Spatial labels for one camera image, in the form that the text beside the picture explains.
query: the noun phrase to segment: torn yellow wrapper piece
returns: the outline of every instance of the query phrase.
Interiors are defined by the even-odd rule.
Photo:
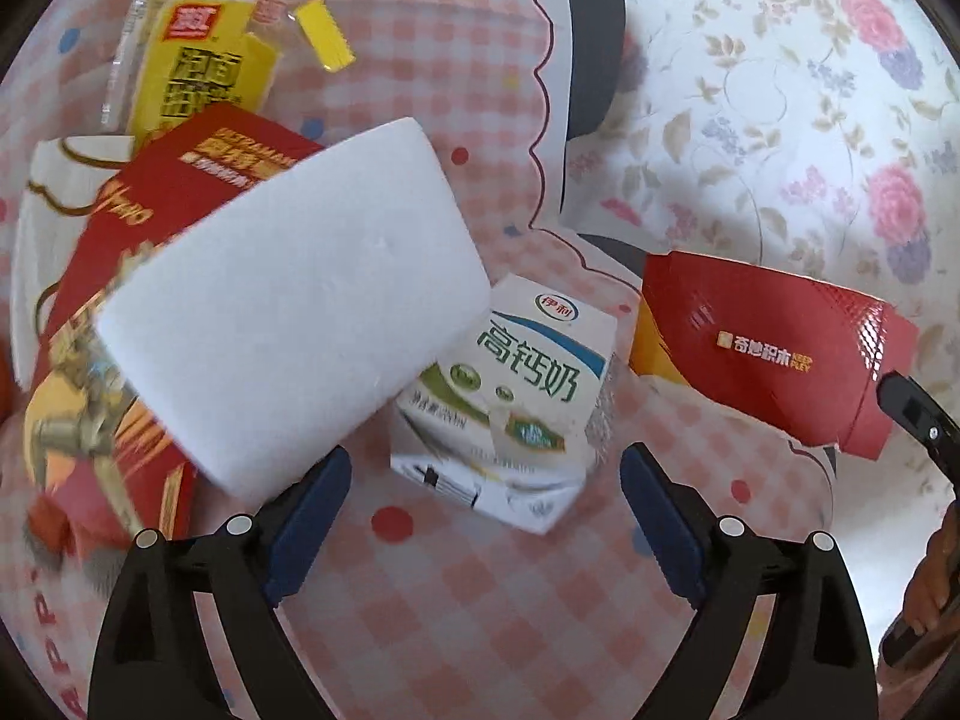
[[[320,64],[330,73],[353,64],[356,57],[323,0],[306,2],[294,11],[294,16],[317,52]]]

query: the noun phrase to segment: blue gripper pad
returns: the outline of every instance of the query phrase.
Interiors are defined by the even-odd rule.
[[[642,445],[620,459],[620,487],[664,572],[670,591],[696,610],[707,597],[704,547],[667,493],[670,479]]]
[[[301,588],[347,498],[351,478],[350,456],[338,446],[326,457],[323,471],[304,492],[270,547],[263,592],[272,607]]]

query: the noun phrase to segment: silver screw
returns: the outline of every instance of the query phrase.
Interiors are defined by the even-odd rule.
[[[813,533],[813,546],[821,552],[829,552],[836,546],[836,541],[829,533]]]
[[[720,530],[727,536],[743,536],[747,532],[747,527],[736,517],[724,517],[720,520]]]
[[[140,531],[136,535],[136,545],[140,549],[150,549],[157,543],[157,531]]]
[[[253,520],[246,514],[237,514],[230,522],[227,522],[227,533],[231,536],[243,536],[244,533],[253,528]]]

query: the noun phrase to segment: red logo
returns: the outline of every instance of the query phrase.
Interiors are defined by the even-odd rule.
[[[177,5],[163,39],[205,40],[220,15],[220,8],[220,5]]]

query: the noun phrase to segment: gold figure illustration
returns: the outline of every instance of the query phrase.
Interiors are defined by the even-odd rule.
[[[50,338],[50,375],[59,375],[83,396],[83,407],[78,412],[48,413],[32,425],[30,438],[30,462],[38,487],[46,488],[48,452],[88,460],[109,507],[131,535],[141,531],[143,523],[113,455],[117,429],[136,401],[136,393],[97,337],[93,314],[103,298],[116,290],[153,251],[150,242],[141,244],[136,255],[125,251],[117,276],[107,284],[103,295],[91,300]]]

